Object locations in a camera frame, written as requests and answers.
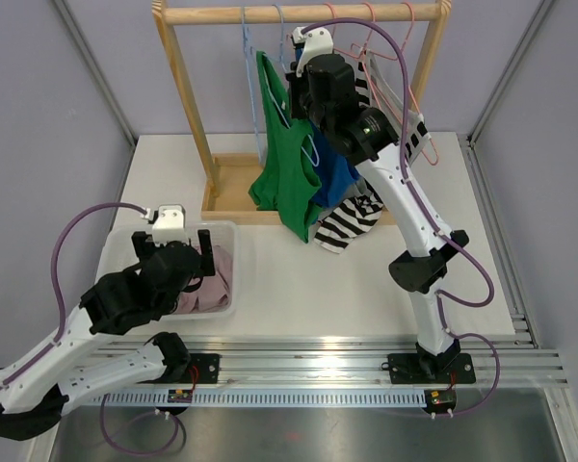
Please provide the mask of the light blue wire hanger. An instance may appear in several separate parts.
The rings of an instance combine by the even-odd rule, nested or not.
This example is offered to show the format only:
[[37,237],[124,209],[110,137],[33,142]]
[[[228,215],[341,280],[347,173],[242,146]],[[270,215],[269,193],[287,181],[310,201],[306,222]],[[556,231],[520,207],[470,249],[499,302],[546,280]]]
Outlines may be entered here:
[[263,146],[262,146],[262,142],[261,142],[261,138],[260,138],[260,133],[259,133],[258,111],[256,108],[253,72],[251,69],[253,52],[252,52],[252,47],[250,44],[250,29],[246,23],[246,8],[244,6],[242,6],[240,8],[240,25],[241,25],[241,30],[242,30],[243,57],[244,57],[244,61],[245,61],[246,75],[247,75],[248,88],[249,88],[250,110],[251,110],[251,117],[252,117],[253,133],[254,133],[254,137],[255,137],[256,154],[257,154],[258,164],[263,165],[264,164],[264,150],[263,150]]

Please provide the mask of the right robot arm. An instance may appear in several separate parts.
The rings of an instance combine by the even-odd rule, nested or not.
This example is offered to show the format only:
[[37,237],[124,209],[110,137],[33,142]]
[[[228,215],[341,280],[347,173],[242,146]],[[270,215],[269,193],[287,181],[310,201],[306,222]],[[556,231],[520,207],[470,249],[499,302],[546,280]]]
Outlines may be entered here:
[[388,266],[409,295],[418,327],[410,364],[430,381],[447,375],[460,354],[458,341],[440,321],[435,293],[448,262],[468,244],[465,231],[430,223],[434,211],[401,167],[397,131],[385,114],[364,105],[352,66],[336,53],[308,58],[304,51],[287,75],[294,118],[312,122],[331,146],[352,164],[396,220],[407,249]]

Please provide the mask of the mauve tank top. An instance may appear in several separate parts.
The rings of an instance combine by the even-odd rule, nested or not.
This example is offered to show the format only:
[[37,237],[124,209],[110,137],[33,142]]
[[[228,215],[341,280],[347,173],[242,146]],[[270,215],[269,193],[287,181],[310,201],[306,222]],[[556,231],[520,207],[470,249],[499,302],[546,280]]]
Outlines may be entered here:
[[232,256],[222,247],[213,246],[215,275],[203,278],[201,286],[192,293],[182,293],[178,299],[177,315],[191,315],[222,311],[232,295]]

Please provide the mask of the green tank top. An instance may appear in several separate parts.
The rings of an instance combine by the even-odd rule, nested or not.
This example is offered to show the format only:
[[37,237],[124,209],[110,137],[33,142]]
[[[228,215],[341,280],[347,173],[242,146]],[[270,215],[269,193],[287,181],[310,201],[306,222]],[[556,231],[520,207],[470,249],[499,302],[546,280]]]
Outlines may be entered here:
[[291,117],[288,91],[273,62],[262,51],[256,66],[266,124],[267,156],[249,195],[259,211],[276,211],[281,223],[304,243],[322,207],[313,197],[322,182],[313,166],[313,130],[308,121]]

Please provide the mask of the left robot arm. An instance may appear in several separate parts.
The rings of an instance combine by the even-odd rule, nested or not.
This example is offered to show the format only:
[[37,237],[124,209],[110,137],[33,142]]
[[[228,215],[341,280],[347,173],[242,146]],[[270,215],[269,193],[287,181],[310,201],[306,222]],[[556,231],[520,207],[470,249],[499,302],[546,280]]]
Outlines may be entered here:
[[102,395],[137,383],[176,383],[190,371],[191,354],[176,333],[161,332],[135,352],[91,367],[80,362],[131,329],[171,314],[182,294],[215,273],[208,230],[199,246],[147,244],[139,263],[102,276],[51,335],[13,365],[0,369],[0,437],[25,441]]

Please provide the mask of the blue tank top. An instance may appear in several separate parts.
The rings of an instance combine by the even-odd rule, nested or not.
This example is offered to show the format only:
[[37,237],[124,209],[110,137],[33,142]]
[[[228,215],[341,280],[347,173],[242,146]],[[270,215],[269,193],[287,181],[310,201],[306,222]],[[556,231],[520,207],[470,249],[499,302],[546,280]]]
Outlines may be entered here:
[[314,170],[321,181],[321,189],[312,200],[324,208],[330,208],[336,199],[342,200],[347,188],[359,178],[355,168],[336,152],[328,140],[330,127],[336,120],[334,111],[338,109],[345,114],[349,109],[358,107],[354,72],[344,58],[335,53],[317,56],[305,67],[310,72],[310,91],[318,122],[308,121],[320,156],[320,163]]

